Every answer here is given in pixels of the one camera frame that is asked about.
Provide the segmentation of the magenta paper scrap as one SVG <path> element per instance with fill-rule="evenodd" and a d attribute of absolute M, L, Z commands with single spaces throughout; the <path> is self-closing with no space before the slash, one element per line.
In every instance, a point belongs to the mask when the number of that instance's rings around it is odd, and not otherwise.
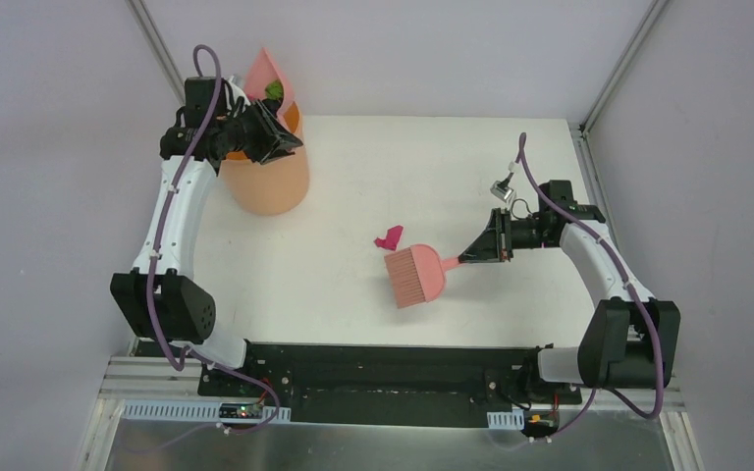
<path fill-rule="evenodd" d="M 376 237 L 373 242 L 381 249 L 396 251 L 401 242 L 403 232 L 404 227 L 402 225 L 396 225 L 388 228 L 383 237 Z"/>

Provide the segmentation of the green paper scrap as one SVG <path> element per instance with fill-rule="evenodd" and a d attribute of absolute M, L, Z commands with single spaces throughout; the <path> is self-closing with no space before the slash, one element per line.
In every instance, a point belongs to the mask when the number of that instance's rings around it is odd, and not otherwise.
<path fill-rule="evenodd" d="M 285 97 L 285 89 L 280 79 L 275 79 L 269 82 L 265 88 L 265 98 L 268 100 L 283 101 Z"/>

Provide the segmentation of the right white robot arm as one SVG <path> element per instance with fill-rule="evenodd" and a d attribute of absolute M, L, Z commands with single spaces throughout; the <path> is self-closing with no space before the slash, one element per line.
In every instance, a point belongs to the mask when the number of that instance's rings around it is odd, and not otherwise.
<path fill-rule="evenodd" d="M 539 186 L 539 208 L 524 219 L 494 209 L 482 234 L 458 256 L 462 264 L 501 263 L 522 249 L 558 248 L 573 263 L 594 304 L 577 347 L 545 347 L 518 375 L 533 402 L 558 383 L 597 389 L 655 389 L 673 371 L 680 312 L 632 278 L 595 205 L 578 203 L 568 181 Z"/>

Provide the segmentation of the pink hand brush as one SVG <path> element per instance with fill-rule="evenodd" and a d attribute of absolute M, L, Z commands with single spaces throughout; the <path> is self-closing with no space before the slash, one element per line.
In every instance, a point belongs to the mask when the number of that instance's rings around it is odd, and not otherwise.
<path fill-rule="evenodd" d="M 387 254 L 384 263 L 398 309 L 437 299 L 446 287 L 446 274 L 461 265 L 457 257 L 442 258 L 426 244 Z"/>

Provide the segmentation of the pink plastic dustpan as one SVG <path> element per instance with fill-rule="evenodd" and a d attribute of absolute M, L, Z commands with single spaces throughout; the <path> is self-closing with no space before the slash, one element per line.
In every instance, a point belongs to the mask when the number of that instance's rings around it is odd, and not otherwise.
<path fill-rule="evenodd" d="M 245 76 L 243 90 L 251 99 L 277 102 L 279 122 L 289 131 L 298 130 L 300 113 L 294 89 L 266 48 L 262 47 L 255 56 Z"/>

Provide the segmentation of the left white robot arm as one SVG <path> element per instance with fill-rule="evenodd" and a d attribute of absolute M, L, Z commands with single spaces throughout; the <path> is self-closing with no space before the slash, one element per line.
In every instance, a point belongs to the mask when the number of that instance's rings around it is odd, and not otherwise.
<path fill-rule="evenodd" d="M 252 98 L 228 79 L 197 77 L 186 80 L 185 95 L 159 141 L 160 188 L 142 249 L 129 271 L 113 274 L 110 292 L 137 337 L 167 343 L 177 363 L 189 353 L 225 365 L 225 387 L 249 396 L 260 371 L 244 360 L 245 341 L 217 321 L 213 296 L 194 281 L 195 243 L 230 153 L 266 165 L 293 156 L 302 141 L 276 117 L 283 99 L 268 92 Z"/>

